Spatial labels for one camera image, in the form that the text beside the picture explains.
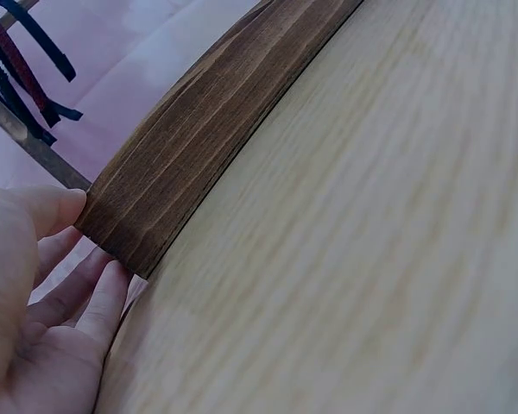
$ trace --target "wooden edge banding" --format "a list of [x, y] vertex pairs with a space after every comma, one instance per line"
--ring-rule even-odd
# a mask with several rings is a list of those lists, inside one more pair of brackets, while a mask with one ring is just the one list
[[147, 278], [186, 221], [362, 0], [263, 0], [140, 124], [75, 224]]

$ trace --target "wooden surface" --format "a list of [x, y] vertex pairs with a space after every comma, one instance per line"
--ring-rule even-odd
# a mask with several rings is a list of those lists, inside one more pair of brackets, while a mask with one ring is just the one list
[[518, 413], [518, 0], [368, 0], [236, 157], [99, 413]]
[[360, 0], [263, 0], [155, 107], [76, 224], [145, 279], [306, 64]]
[[34, 138], [27, 127], [2, 102], [0, 102], [0, 127], [38, 162], [52, 177], [66, 188], [88, 190], [88, 181], [80, 172], [61, 158], [51, 147]]

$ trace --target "wooden tabletop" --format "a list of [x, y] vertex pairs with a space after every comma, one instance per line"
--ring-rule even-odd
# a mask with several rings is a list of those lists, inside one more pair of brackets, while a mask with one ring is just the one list
[[365, 1], [167, 251], [98, 412], [518, 413], [518, 0]]

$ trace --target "finger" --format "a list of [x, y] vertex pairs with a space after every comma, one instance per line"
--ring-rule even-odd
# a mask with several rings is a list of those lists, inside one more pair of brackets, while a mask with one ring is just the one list
[[51, 185], [10, 190], [19, 197], [35, 226], [37, 240], [55, 235], [73, 225], [85, 207], [82, 190], [66, 190]]
[[62, 325], [63, 326], [69, 326], [71, 328], [74, 328], [77, 326], [77, 322], [79, 321], [80, 317], [83, 313], [85, 313], [86, 308], [88, 307], [88, 303], [90, 302], [90, 299], [87, 299], [82, 306], [80, 306], [77, 311], [73, 314], [72, 317], [67, 319]]
[[36, 269], [33, 289], [38, 287], [48, 275], [77, 245], [82, 234], [74, 227], [69, 227], [57, 235], [45, 237], [38, 242], [39, 266]]
[[115, 335], [129, 290], [130, 272], [112, 261], [105, 267], [76, 328], [94, 339], [105, 355]]
[[37, 236], [73, 223], [85, 203], [76, 191], [0, 189], [0, 380], [25, 316], [36, 268]]
[[57, 287], [27, 308], [27, 319], [48, 327], [64, 323], [92, 295], [100, 275], [112, 260], [100, 248], [94, 248]]

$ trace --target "hand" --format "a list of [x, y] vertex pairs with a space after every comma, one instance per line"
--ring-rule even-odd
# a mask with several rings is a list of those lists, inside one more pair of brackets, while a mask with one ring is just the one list
[[85, 200], [83, 191], [55, 187], [0, 190], [0, 413], [87, 413], [94, 406], [130, 274], [96, 248], [27, 306], [81, 237], [70, 226]]

